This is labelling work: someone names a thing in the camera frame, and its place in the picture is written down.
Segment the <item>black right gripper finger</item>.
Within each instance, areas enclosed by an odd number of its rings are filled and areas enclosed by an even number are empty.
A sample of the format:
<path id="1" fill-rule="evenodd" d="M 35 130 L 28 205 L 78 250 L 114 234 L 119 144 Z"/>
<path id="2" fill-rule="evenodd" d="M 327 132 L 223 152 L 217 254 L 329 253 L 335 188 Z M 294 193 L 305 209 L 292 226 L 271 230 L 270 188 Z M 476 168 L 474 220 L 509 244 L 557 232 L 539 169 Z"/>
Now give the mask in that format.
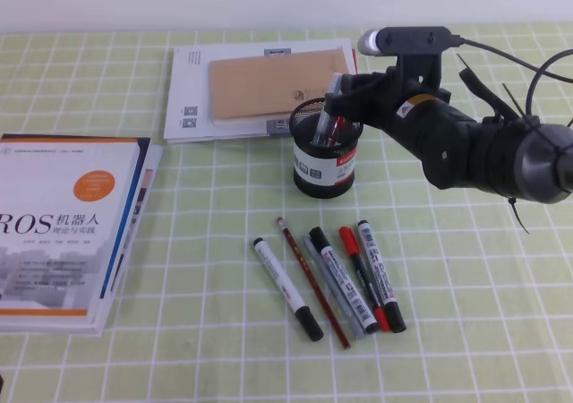
<path id="1" fill-rule="evenodd" d="M 373 82 L 383 81 L 385 73 L 344 74 L 341 80 L 341 90 L 358 90 Z"/>
<path id="2" fill-rule="evenodd" d="M 328 94 L 325 111 L 331 116 L 376 116 L 380 113 L 377 96 L 368 90 L 347 94 Z"/>

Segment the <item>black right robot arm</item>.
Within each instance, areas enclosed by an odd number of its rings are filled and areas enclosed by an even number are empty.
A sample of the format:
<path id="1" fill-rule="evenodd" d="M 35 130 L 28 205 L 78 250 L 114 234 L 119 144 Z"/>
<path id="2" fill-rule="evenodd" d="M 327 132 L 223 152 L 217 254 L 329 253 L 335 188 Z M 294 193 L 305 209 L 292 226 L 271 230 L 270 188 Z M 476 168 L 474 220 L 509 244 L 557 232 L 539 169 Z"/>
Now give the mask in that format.
<path id="1" fill-rule="evenodd" d="M 344 76 L 341 94 L 329 95 L 325 108 L 383 131 L 440 190 L 474 188 L 510 203 L 552 204 L 571 195 L 571 128 L 544 124 L 529 107 L 514 110 L 465 67 L 462 82 L 493 112 L 477 121 L 450 105 L 448 91 L 404 66 L 399 58 L 383 73 Z"/>

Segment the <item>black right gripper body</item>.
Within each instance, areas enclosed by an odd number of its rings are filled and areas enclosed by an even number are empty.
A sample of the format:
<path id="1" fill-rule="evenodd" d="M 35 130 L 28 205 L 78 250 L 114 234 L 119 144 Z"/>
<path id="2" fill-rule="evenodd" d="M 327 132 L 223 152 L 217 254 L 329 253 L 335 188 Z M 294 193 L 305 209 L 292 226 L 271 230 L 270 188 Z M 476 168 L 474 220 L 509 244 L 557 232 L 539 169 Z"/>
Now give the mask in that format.
<path id="1" fill-rule="evenodd" d="M 450 93 L 418 82 L 401 87 L 390 75 L 359 90 L 377 96 L 380 113 L 363 123 L 381 129 L 420 160 L 426 179 L 439 189 L 486 190 L 484 125 L 449 104 Z"/>

